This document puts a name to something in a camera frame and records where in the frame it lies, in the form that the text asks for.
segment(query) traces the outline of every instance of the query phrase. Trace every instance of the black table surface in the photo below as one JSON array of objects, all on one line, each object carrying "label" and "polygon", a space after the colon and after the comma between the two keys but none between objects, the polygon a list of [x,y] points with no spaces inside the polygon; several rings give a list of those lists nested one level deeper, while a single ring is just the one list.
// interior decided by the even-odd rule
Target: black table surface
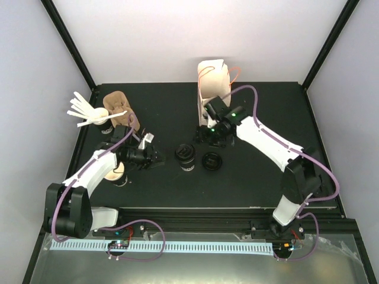
[{"label": "black table surface", "polygon": [[[236,88],[244,83],[235,83]],[[267,127],[303,147],[322,145],[312,119],[306,94],[295,82],[250,83],[259,94],[259,120]],[[275,208],[281,198],[282,172],[269,158],[248,143],[236,139],[234,146],[215,149],[195,145],[196,164],[185,172],[174,158],[181,143],[192,142],[198,125],[196,83],[115,83],[99,86],[96,107],[113,91],[125,93],[142,128],[155,135],[153,144],[166,155],[164,166],[132,171],[128,183],[117,187],[103,180],[91,196],[92,206],[125,208]],[[232,97],[232,106],[252,112],[253,93],[244,89]],[[90,125],[85,137],[79,166],[93,154],[108,135]],[[215,151],[223,159],[215,172],[201,165],[202,156]],[[324,174],[325,195],[333,185]],[[319,202],[313,207],[335,207],[335,201]]]}]

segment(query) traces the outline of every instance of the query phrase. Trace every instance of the black plastic lid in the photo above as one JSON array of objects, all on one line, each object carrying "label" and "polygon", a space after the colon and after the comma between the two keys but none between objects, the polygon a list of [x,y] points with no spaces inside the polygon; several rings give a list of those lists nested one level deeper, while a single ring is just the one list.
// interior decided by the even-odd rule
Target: black plastic lid
[{"label": "black plastic lid", "polygon": [[181,144],[175,150],[175,157],[182,162],[187,162],[195,156],[195,148],[190,144]]},{"label": "black plastic lid", "polygon": [[218,170],[223,164],[221,156],[214,152],[208,152],[203,156],[203,166],[207,170]]}]

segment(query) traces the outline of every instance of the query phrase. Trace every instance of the black metal frame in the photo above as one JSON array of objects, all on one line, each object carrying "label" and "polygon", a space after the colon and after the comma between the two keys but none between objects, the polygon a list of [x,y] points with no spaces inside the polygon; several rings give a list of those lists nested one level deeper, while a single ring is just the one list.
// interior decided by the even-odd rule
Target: black metal frame
[{"label": "black metal frame", "polygon": [[[97,100],[98,91],[97,86],[92,79],[78,49],[75,46],[62,18],[60,17],[52,0],[41,0],[46,11],[50,15],[54,25],[56,26],[59,34],[65,42],[70,54],[72,55],[75,63],[78,65],[79,70],[83,74],[88,86],[90,87],[92,94],[89,100],[91,105]],[[307,89],[316,77],[319,69],[321,68],[325,58],[332,49],[338,36],[343,30],[353,10],[358,4],[359,0],[347,0],[345,7],[343,8],[337,22],[334,24],[327,40],[325,41],[318,57],[313,63],[302,87],[304,89],[304,95],[307,98],[307,103],[310,107],[310,102],[307,96]],[[317,130],[317,136],[320,141],[321,136],[317,128],[316,120],[312,115],[315,129]],[[87,127],[81,128],[79,137],[75,145],[72,159],[68,168],[67,177],[72,176],[77,168],[78,161],[83,149],[83,143],[87,134]],[[330,168],[330,164],[325,155],[325,149],[323,148],[323,155],[326,161],[326,166]],[[368,258],[365,246],[362,241],[361,234],[355,220],[346,219],[345,211],[342,206],[340,197],[337,197],[338,208],[328,210],[325,209],[312,209],[311,211],[316,214],[320,233],[323,234],[353,234],[355,242],[357,244],[359,254],[364,264],[365,272],[370,283],[377,283],[370,260]],[[243,233],[251,229],[250,221],[253,218],[269,218],[272,214],[270,210],[261,209],[211,209],[211,210],[190,210],[190,209],[120,209],[120,214],[126,216],[129,221],[137,219],[151,219],[157,221],[165,231],[190,231],[190,232],[234,232]],[[302,223],[303,228],[308,233],[315,233],[313,220],[304,220]],[[153,231],[155,228],[146,224],[146,229]],[[41,229],[38,235],[36,245],[33,250],[23,283],[29,283],[33,275],[33,270],[38,259],[38,253],[41,249],[41,245],[44,238],[44,231]]]},{"label": "black metal frame", "polygon": [[72,37],[69,31],[66,28],[65,23],[59,15],[57,8],[55,7],[52,0],[41,0],[44,5],[47,13],[53,21],[53,24],[57,28],[62,40],[65,42],[72,58],[74,59],[76,65],[78,65],[79,70],[81,71],[84,79],[86,80],[89,88],[93,91],[96,89],[95,81],[93,80],[91,74],[89,73],[87,66],[85,65],[79,50],[76,48],[75,43],[72,40]]},{"label": "black metal frame", "polygon": [[316,57],[316,60],[314,61],[311,69],[309,70],[309,73],[306,77],[306,79],[303,82],[303,88],[305,90],[308,90],[310,84],[312,84],[314,78],[316,77],[317,73],[319,72],[322,64],[324,63],[327,55],[331,51],[332,47],[334,46],[337,38],[339,37],[339,34],[343,30],[344,26],[348,22],[351,14],[353,13],[355,7],[358,5],[359,0],[348,0],[342,10],[342,12],[339,14],[339,17],[334,24],[330,34],[328,35],[324,45],[322,46],[319,55]]}]

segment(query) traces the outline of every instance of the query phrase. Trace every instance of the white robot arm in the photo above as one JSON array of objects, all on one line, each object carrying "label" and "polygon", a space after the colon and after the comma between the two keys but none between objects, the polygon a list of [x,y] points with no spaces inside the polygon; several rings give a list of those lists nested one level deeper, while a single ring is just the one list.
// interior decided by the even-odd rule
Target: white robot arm
[{"label": "white robot arm", "polygon": [[116,225],[118,210],[91,207],[89,198],[100,181],[116,169],[120,162],[132,163],[140,169],[156,167],[165,162],[165,158],[150,144],[153,137],[150,133],[140,141],[140,145],[131,146],[124,142],[113,151],[107,150],[125,137],[128,131],[128,127],[118,125],[112,142],[101,143],[101,150],[95,151],[73,176],[61,184],[52,183],[47,188],[43,221],[45,231],[52,231],[56,210],[58,216],[54,225],[57,234],[84,238],[92,230]]},{"label": "white robot arm", "polygon": [[283,195],[272,216],[280,226],[288,226],[303,202],[320,188],[319,169],[290,151],[303,151],[302,146],[282,138],[258,119],[249,116],[242,107],[231,109],[220,98],[214,98],[205,105],[205,110],[210,121],[208,128],[214,139],[235,135],[269,157],[283,172]]}]

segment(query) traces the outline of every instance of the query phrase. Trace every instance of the white wall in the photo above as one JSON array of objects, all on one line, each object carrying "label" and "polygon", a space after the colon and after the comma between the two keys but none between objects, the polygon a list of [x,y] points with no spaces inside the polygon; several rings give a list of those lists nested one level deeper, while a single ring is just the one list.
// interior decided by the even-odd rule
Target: white wall
[{"label": "white wall", "polygon": [[94,80],[195,82],[224,58],[240,81],[303,82],[346,0],[54,0]]},{"label": "white wall", "polygon": [[0,9],[1,283],[21,283],[42,225],[44,195],[66,174],[78,130],[72,92],[90,95],[40,1]]},{"label": "white wall", "polygon": [[358,4],[309,94],[341,197],[379,277],[379,2]]}]

